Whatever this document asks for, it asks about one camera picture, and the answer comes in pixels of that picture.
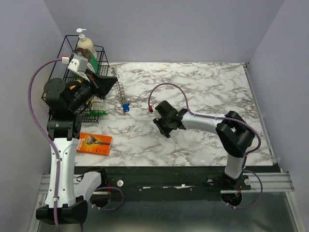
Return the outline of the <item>metal numbered key ring disc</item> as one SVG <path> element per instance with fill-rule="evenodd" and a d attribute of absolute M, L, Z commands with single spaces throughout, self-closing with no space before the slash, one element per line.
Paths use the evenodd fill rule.
<path fill-rule="evenodd" d="M 126 94 L 125 94 L 124 86 L 120 82 L 120 75 L 117 73 L 117 71 L 118 71 L 117 68 L 114 68 L 114 67 L 111 68 L 112 76 L 117 78 L 117 82 L 114 85 L 116 95 L 118 97 L 118 100 L 119 100 L 120 104 L 124 105 L 124 104 L 127 104 L 128 101 L 127 101 L 127 97 L 126 97 Z"/>

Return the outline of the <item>key with blue tag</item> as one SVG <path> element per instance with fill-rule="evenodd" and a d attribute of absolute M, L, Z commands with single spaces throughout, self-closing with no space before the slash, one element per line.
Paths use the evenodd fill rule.
<path fill-rule="evenodd" d="M 122 105 L 122 108 L 123 108 L 123 114 L 126 115 L 126 113 L 130 111 L 129 103 L 124 103 Z"/>

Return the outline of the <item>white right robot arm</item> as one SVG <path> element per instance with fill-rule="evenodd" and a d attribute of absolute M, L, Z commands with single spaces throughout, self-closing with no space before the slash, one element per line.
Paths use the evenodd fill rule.
<path fill-rule="evenodd" d="M 177 111 L 167 101 L 162 101 L 154 109 L 153 123 L 167 138 L 173 130 L 198 130 L 217 135 L 227 152 L 227 163 L 222 184 L 227 189 L 239 185 L 243 173 L 246 150 L 252 145 L 255 133 L 235 111 L 224 116 L 194 115 L 188 109 Z"/>

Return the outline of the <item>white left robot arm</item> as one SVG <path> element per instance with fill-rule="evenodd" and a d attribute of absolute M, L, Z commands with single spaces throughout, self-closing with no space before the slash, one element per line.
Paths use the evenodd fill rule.
<path fill-rule="evenodd" d="M 82 82 L 53 78 L 45 83 L 49 120 L 42 132 L 51 145 L 51 171 L 44 206 L 36 210 L 37 220 L 56 226 L 83 224 L 93 192 L 108 185 L 104 169 L 94 168 L 75 187 L 74 161 L 82 125 L 79 108 L 94 96 L 103 99 L 116 82 L 115 77 L 91 74 Z"/>

